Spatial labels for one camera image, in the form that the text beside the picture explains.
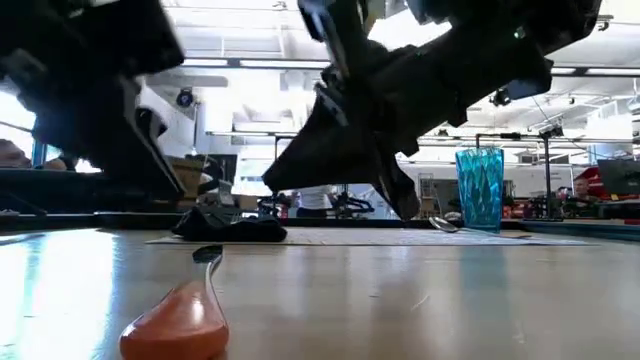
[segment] desk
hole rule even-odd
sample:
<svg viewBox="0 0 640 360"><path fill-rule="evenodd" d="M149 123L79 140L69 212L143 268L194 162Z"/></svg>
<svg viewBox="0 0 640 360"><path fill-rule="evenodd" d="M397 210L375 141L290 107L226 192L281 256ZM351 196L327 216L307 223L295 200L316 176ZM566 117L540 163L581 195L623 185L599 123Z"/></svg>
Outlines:
<svg viewBox="0 0 640 360"><path fill-rule="evenodd" d="M118 359L122 329L200 276L195 247L144 245L159 236L74 230L1 246L0 359ZM230 246L215 283L228 359L635 360L639 264L640 247L613 242Z"/></svg>

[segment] metal pole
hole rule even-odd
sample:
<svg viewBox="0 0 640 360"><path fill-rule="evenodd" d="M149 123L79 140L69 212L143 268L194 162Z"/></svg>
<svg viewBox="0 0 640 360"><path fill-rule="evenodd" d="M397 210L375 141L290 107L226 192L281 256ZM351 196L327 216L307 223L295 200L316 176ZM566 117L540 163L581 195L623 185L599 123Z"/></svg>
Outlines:
<svg viewBox="0 0 640 360"><path fill-rule="evenodd" d="M549 138L547 136L543 136L542 140L544 141L544 171L547 178L547 218L551 219L553 209L551 208L551 164L549 162Z"/></svg>

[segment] black cloth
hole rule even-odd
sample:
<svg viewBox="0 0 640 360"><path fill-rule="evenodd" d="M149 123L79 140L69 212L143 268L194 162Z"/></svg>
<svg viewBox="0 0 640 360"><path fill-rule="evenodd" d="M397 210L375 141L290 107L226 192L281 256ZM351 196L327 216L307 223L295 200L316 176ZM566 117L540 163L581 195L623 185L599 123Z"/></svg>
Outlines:
<svg viewBox="0 0 640 360"><path fill-rule="evenodd" d="M296 217L299 217L299 218L326 219L327 218L327 210L298 208L298 211L296 211Z"/></svg>
<svg viewBox="0 0 640 360"><path fill-rule="evenodd" d="M213 210L206 215L197 207L189 210L171 231L187 241L281 242L287 237L278 220L261 215L231 223L232 215Z"/></svg>

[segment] wooden table surface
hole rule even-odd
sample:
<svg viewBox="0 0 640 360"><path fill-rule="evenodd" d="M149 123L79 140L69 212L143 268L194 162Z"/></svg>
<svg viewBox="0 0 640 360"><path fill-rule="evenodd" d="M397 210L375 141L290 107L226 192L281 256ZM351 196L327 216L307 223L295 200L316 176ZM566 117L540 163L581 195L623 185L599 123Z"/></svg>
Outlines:
<svg viewBox="0 0 640 360"><path fill-rule="evenodd" d="M194 247L154 237L0 246L0 359L118 359L130 321L201 277ZM215 283L228 359L640 359L633 244L233 246Z"/></svg>

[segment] cable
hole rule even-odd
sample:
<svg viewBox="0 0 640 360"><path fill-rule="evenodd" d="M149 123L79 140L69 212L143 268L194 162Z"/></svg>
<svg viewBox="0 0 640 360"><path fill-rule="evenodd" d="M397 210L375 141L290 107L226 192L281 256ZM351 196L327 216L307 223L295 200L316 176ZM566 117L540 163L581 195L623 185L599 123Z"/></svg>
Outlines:
<svg viewBox="0 0 640 360"><path fill-rule="evenodd" d="M540 104L538 104L538 100L536 100L535 96L532 96L531 98L533 99L533 102L534 102L534 103L536 104L536 106L538 107L538 110L540 110L540 113L542 113L542 116L544 116L545 120L546 120L547 122L548 122L548 121L550 121L550 120L549 120L549 117L547 116L547 113L545 113L545 112L544 112L544 110L542 109L542 107L540 106ZM570 138L566 138L566 139L567 139L567 140L569 140L569 142L570 142L573 146L575 146L576 148L578 148L578 149L580 149L580 150L582 150L582 151L584 151L584 152L586 152L586 153L588 153L588 154L591 154L591 155L593 155L593 156L600 157L600 158L605 158L605 159L607 159L607 160L615 160L615 159L616 159L615 157L606 156L606 155L601 155L601 154L598 154L598 153L596 153L596 152L593 152L593 151L591 151L591 150L589 150L589 149L587 149L587 148L583 148L582 146L578 145L575 141L573 141L573 140L572 140L572 139L570 139Z"/></svg>

